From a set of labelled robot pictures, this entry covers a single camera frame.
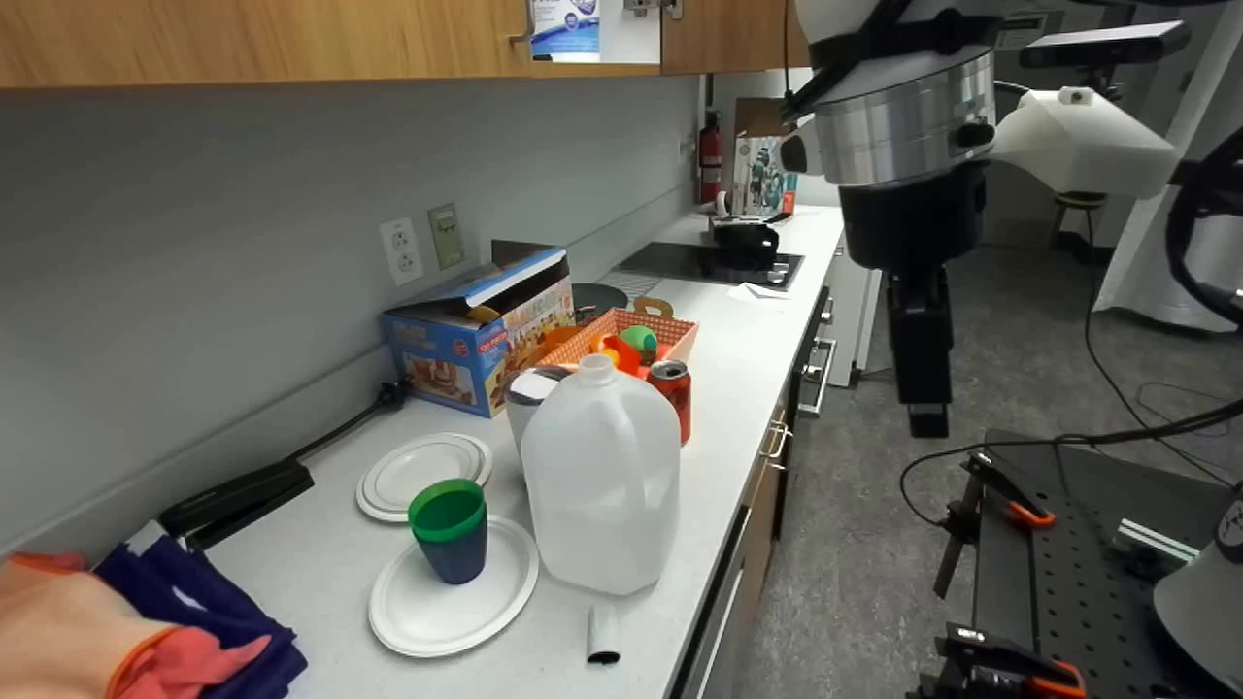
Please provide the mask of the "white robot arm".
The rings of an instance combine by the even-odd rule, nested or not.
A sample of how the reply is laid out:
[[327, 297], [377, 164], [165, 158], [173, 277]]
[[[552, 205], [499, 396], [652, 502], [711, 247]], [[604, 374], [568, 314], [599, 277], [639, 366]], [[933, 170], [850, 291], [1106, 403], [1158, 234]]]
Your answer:
[[840, 190], [850, 261], [884, 283], [898, 403], [916, 440], [948, 433], [945, 265], [981, 234], [986, 164], [1017, 168], [1053, 194], [1149, 196], [1174, 185], [1167, 277], [1213, 314], [1238, 319], [1238, 295], [1185, 265], [1196, 220], [1233, 211], [1233, 137], [1182, 158], [1090, 85], [1026, 88], [998, 111], [995, 44], [1021, 19], [986, 0], [796, 0], [796, 19], [810, 77], [784, 95], [784, 164]]

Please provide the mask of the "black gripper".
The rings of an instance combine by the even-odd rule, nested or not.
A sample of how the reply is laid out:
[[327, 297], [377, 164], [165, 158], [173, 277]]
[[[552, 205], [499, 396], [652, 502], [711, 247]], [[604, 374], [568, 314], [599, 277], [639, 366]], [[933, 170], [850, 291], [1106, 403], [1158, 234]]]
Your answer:
[[951, 295], [945, 265], [981, 234], [986, 178], [977, 168], [907, 185], [847, 185], [847, 253], [884, 281], [898, 398], [911, 440], [945, 440], [951, 409]]

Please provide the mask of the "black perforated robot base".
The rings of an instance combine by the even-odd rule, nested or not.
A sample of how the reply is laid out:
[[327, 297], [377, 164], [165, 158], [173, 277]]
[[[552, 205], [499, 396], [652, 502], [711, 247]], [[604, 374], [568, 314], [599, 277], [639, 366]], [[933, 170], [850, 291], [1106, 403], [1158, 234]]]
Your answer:
[[1123, 521], [1202, 548], [1226, 484], [989, 431], [995, 464], [1057, 511], [1017, 532], [986, 511], [976, 543], [970, 621], [1046, 661], [1073, 661], [1086, 699], [1238, 699], [1158, 621], [1154, 589], [1178, 564], [1118, 532]]

